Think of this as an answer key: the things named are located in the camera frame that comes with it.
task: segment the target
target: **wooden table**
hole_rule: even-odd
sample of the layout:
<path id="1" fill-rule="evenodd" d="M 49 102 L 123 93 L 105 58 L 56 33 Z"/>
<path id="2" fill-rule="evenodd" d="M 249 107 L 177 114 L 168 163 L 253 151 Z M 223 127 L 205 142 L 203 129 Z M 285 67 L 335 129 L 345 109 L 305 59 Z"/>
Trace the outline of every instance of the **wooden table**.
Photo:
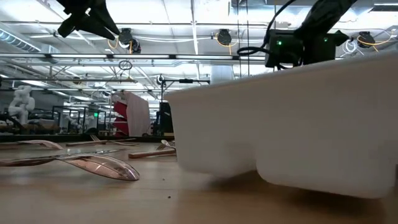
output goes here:
<path id="1" fill-rule="evenodd" d="M 0 158 L 58 154 L 25 147 Z M 70 152 L 121 146 L 76 147 Z M 279 187 L 255 172 L 232 179 L 181 170 L 176 157 L 128 160 L 141 144 L 112 154 L 140 173 L 137 182 L 107 179 L 62 162 L 0 168 L 1 223 L 398 223 L 398 190 L 382 200 Z"/>

